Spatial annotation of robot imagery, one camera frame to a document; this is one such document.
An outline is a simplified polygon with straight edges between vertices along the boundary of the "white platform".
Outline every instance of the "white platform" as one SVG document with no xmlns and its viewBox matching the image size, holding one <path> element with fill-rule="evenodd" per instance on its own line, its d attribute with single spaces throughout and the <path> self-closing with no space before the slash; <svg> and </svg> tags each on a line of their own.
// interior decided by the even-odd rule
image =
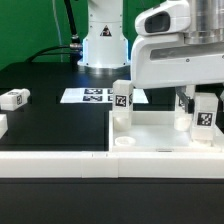
<svg viewBox="0 0 224 224">
<path fill-rule="evenodd" d="M 172 130 L 172 119 L 173 112 L 134 112 L 138 122 L 129 133 L 136 147 L 114 145 L 116 136 L 128 133 L 114 132 L 110 120 L 109 152 L 0 152 L 0 178 L 224 178 L 224 137 L 218 128 L 213 147 L 192 148 L 187 133 Z"/>
</svg>

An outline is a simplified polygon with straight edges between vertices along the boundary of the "white block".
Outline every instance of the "white block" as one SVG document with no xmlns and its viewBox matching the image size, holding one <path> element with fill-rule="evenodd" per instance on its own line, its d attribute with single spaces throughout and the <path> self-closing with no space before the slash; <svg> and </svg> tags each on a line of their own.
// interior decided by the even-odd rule
<svg viewBox="0 0 224 224">
<path fill-rule="evenodd" d="M 117 80 L 113 83 L 113 117 L 117 130 L 131 128 L 133 111 L 133 85 L 131 81 Z"/>
<path fill-rule="evenodd" d="M 106 152 L 89 153 L 82 160 L 83 178 L 117 178 L 118 158 L 116 154 Z"/>
<path fill-rule="evenodd" d="M 0 114 L 0 139 L 8 130 L 7 117 L 5 114 Z"/>
<path fill-rule="evenodd" d="M 14 111 L 27 103 L 30 91 L 27 89 L 13 89 L 0 96 L 2 110 Z"/>
</svg>

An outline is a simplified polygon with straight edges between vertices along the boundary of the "green background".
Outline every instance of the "green background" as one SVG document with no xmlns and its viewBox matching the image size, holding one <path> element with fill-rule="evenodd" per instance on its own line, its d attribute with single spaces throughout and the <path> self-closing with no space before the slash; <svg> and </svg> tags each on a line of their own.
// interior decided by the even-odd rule
<svg viewBox="0 0 224 224">
<path fill-rule="evenodd" d="M 131 45 L 136 38 L 136 16 L 164 0 L 124 0 L 123 33 Z M 71 0 L 78 34 L 88 32 L 87 0 Z M 70 43 L 70 29 L 63 0 L 56 0 L 63 44 Z M 59 45 L 52 0 L 0 0 L 0 69 L 22 62 L 39 50 Z M 60 61 L 60 56 L 39 57 L 35 61 Z"/>
</svg>

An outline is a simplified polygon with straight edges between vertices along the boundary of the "black table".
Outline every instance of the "black table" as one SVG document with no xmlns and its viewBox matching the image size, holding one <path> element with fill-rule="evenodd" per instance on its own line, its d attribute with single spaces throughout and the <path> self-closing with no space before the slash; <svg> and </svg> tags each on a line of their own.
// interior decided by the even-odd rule
<svg viewBox="0 0 224 224">
<path fill-rule="evenodd" d="M 0 72 L 0 94 L 27 88 L 31 97 L 16 111 L 1 111 L 7 114 L 9 129 L 0 141 L 0 150 L 107 150 L 112 105 L 60 104 L 60 100 L 66 88 L 111 88 L 115 80 L 129 78 L 129 74 L 100 77 L 77 72 L 69 63 L 16 63 L 6 67 Z M 146 94 L 152 103 L 135 105 L 135 110 L 173 109 L 173 88 L 155 92 L 153 100 L 150 91 Z"/>
<path fill-rule="evenodd" d="M 94 77 L 66 63 L 17 63 L 0 72 L 0 93 L 31 91 L 8 116 L 1 151 L 107 150 L 110 104 L 60 104 L 65 88 L 112 86 L 129 74 Z M 202 91 L 220 86 L 203 86 Z M 173 110 L 174 89 L 148 90 L 135 110 Z M 218 123 L 224 127 L 222 114 Z M 204 179 L 0 179 L 0 223 L 222 224 L 224 181 Z"/>
</svg>

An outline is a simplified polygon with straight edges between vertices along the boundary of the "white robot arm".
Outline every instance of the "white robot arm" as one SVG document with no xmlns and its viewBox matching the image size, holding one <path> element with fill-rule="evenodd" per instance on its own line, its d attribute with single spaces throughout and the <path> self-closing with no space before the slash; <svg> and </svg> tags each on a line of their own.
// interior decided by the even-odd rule
<svg viewBox="0 0 224 224">
<path fill-rule="evenodd" d="M 169 0 L 136 19 L 131 79 L 137 88 L 224 82 L 223 0 Z"/>
</svg>

